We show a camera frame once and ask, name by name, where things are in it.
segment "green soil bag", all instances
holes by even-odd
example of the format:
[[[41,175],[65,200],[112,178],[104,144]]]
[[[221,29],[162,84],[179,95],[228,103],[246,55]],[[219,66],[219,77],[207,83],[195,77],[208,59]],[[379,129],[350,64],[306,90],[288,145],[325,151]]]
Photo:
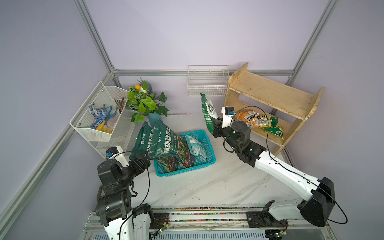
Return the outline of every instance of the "green soil bag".
[[[207,161],[207,152],[205,151],[204,145],[186,133],[184,133],[184,136],[187,139],[188,147],[191,151],[191,154],[195,157],[200,157],[201,160]]]
[[[179,166],[179,161],[175,156],[173,157],[159,157],[157,160],[158,163],[164,166],[167,172],[173,172],[177,170]]]
[[[148,125],[147,121],[144,121],[139,134],[136,138],[135,146],[129,155],[130,160],[134,160],[136,153],[138,152],[149,152],[152,144],[153,129]]]
[[[150,157],[176,157],[184,168],[193,166],[195,156],[190,153],[187,142],[160,120],[153,127],[152,139]]]
[[[211,118],[217,119],[217,113],[215,111],[215,107],[212,104],[211,100],[205,97],[205,93],[200,93],[201,95],[201,103],[203,107],[203,114],[205,118],[205,123],[207,125],[208,131],[213,134],[214,126],[212,124]]]

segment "green leaf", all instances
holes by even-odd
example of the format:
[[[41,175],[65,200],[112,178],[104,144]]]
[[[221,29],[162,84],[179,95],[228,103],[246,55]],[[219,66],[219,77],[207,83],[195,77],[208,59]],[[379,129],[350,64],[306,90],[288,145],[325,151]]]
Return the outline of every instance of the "green leaf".
[[[139,112],[141,112],[141,113],[144,113],[144,112],[147,110],[147,108],[144,107],[144,104],[143,104],[142,102],[140,102],[140,104],[139,104],[137,110],[138,110]]]
[[[144,117],[143,117],[143,115],[141,115],[141,114],[137,114],[137,115],[135,116],[134,124],[137,124],[137,123],[139,123],[139,122],[144,122]]]
[[[159,99],[160,99],[160,101],[162,101],[163,103],[165,103],[165,102],[167,101],[168,98],[165,96],[164,93],[161,93],[160,96],[159,96]]]
[[[148,97],[148,98],[142,98],[142,99],[140,99],[140,101],[141,101],[142,103],[149,103],[149,102],[152,101],[152,99],[151,99],[150,97]]]
[[[144,90],[146,90],[146,91],[149,90],[149,84],[148,84],[146,81],[143,81],[143,85],[141,85],[141,87],[142,87]]]
[[[125,105],[125,107],[126,107],[126,109],[137,111],[137,106],[132,105],[132,104],[130,104],[130,103],[127,103],[127,104]]]
[[[135,96],[134,92],[128,92],[128,100],[131,100]]]
[[[156,109],[156,102],[147,96],[147,100],[148,98],[149,98],[149,101],[145,101],[144,104],[149,107],[149,110],[153,111]]]
[[[132,105],[136,105],[136,104],[137,104],[137,100],[136,100],[136,98],[131,98],[131,99],[129,100],[129,103],[131,103]]]
[[[131,122],[134,122],[134,121],[135,121],[135,119],[136,119],[136,115],[138,115],[138,113],[135,113],[135,114],[132,115]]]
[[[150,113],[150,110],[149,110],[149,109],[147,109],[147,111],[145,111],[145,112],[143,113],[143,115],[144,115],[144,116],[148,116],[148,115],[149,115],[149,113]]]
[[[157,112],[159,115],[162,113],[162,114],[164,114],[164,115],[167,117],[167,116],[168,116],[168,111],[169,111],[169,109],[167,109],[166,107],[164,107],[164,106],[159,106],[156,112]]]

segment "wall-mounted wire basket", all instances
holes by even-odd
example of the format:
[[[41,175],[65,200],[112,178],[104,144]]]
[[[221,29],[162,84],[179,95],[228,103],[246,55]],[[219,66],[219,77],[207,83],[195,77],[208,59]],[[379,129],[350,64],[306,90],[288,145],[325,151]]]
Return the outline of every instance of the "wall-mounted wire basket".
[[[114,99],[121,101],[122,98],[124,98],[125,105],[128,92],[116,86],[104,86],[102,82],[96,86],[95,91],[97,95],[84,102],[71,119],[70,125],[104,157],[105,151],[110,147],[121,146],[123,149],[128,147],[134,128],[131,117],[135,111],[123,108],[111,134],[92,129],[95,117],[88,111],[88,105],[92,105],[95,109],[104,106],[109,109],[110,106],[116,105]]]
[[[228,79],[228,65],[189,65],[188,96],[225,96]]]

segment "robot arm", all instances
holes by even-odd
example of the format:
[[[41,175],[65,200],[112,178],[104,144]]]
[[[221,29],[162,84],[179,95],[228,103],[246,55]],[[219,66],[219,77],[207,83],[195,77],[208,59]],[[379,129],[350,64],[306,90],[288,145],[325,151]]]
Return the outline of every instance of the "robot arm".
[[[153,211],[148,204],[132,209],[131,198],[137,194],[132,195],[129,190],[132,186],[134,192],[133,179],[150,166],[148,153],[137,153],[129,162],[122,153],[120,146],[108,149],[108,159],[97,167],[102,185],[97,196],[96,214],[111,240],[149,239]]]
[[[325,177],[319,180],[305,174],[279,160],[263,146],[251,141],[250,128],[243,121],[232,122],[232,117],[226,115],[233,116],[233,108],[225,108],[223,119],[212,119],[214,137],[223,137],[224,143],[231,146],[232,152],[236,153],[241,161],[271,174],[301,197],[281,203],[270,201],[263,214],[270,215],[273,217],[272,220],[304,218],[315,226],[325,226],[335,205],[333,182]]]

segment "purple lavender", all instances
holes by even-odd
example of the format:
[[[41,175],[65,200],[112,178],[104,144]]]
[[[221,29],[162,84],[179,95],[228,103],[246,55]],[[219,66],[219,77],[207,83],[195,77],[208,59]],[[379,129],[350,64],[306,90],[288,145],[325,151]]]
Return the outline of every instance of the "purple lavender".
[[[143,85],[143,79],[140,78],[140,80],[138,80],[139,82],[139,85],[142,86]],[[149,88],[148,88],[148,94],[151,94],[153,92],[153,89],[152,89],[152,85],[147,81],[148,85],[149,85]]]

